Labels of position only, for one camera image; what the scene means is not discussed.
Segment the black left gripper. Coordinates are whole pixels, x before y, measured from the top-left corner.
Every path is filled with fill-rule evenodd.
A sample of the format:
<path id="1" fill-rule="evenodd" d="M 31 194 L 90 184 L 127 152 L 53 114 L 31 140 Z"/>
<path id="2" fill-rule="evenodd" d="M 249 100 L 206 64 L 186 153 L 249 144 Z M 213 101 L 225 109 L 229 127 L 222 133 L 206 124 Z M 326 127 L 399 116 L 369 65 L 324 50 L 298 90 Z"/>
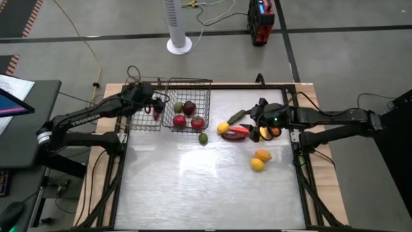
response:
<path id="1" fill-rule="evenodd" d="M 157 97 L 153 99 L 155 89 L 150 83 L 141 82 L 139 84 L 130 83 L 127 85 L 127 99 L 133 104 L 143 108 L 148 105 L 153 105 L 154 112 L 162 113 L 166 102 Z"/>

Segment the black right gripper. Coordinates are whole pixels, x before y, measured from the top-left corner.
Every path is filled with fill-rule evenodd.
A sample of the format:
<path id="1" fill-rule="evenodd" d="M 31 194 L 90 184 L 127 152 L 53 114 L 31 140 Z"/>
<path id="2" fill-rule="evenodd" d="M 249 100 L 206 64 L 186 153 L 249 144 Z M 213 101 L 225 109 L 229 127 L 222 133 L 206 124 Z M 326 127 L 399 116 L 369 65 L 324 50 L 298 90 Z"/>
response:
<path id="1" fill-rule="evenodd" d="M 240 124 L 240 126 L 250 131 L 249 138 L 254 142 L 259 142 L 260 140 L 260 127 L 290 127 L 289 107 L 279 103 L 270 104 L 265 98 L 259 99 L 258 103 L 250 110 L 249 115 L 256 126 L 251 124 Z"/>

